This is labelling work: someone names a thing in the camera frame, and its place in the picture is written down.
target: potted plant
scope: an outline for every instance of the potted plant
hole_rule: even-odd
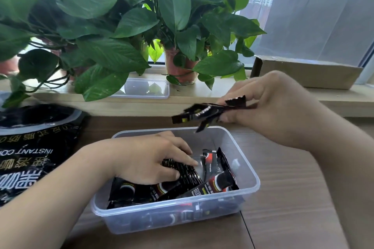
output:
[[[235,12],[248,0],[0,0],[0,61],[26,45],[19,73],[8,76],[12,95],[4,107],[18,105],[44,83],[56,87],[76,77],[75,92],[93,101],[117,92],[129,72],[142,74],[148,56],[166,54],[167,80],[186,85],[199,80],[212,88],[215,76],[245,79],[238,53],[265,32],[257,20]],[[33,38],[46,40],[43,44]],[[235,51],[229,50],[237,40]],[[52,53],[45,49],[59,51]],[[65,70],[63,84],[49,78]],[[37,79],[35,89],[23,81]]]

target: brown wooden tabletop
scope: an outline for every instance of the brown wooden tabletop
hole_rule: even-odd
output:
[[[78,148],[123,130],[173,127],[167,117],[93,117]],[[348,248],[325,180],[311,154],[280,146],[248,128],[224,127],[261,180],[260,189],[246,200],[240,213],[113,235],[88,207],[64,248]]]

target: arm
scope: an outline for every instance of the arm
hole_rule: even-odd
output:
[[[160,163],[173,158],[197,165],[186,153],[191,154],[188,145],[170,131],[83,147],[1,208],[2,248],[26,249],[30,244],[33,248],[60,248],[91,197],[106,181],[114,176],[141,184],[176,180],[178,171]]]
[[[221,116],[288,147],[311,152],[352,249],[374,244],[374,139],[281,72],[237,82],[218,103],[246,95],[249,110]]]

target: clear plastic container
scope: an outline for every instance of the clear plastic container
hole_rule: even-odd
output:
[[[167,99],[170,84],[167,80],[128,78],[125,85],[110,98],[153,98]]]
[[[183,138],[189,144],[193,157],[198,162],[204,148],[216,150],[221,147],[240,189],[107,210],[112,184],[110,180],[91,200],[92,211],[104,219],[110,232],[123,234],[233,214],[240,211],[245,199],[259,189],[257,174],[225,128],[212,126],[201,133],[194,133],[195,129],[196,127],[123,131],[113,138],[171,130],[175,136]],[[196,171],[201,175],[202,167],[196,167]]]

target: cardboard box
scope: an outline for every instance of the cardboard box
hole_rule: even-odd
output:
[[[360,76],[362,69],[327,61],[258,55],[252,68],[251,78],[279,70],[306,88],[348,90]]]

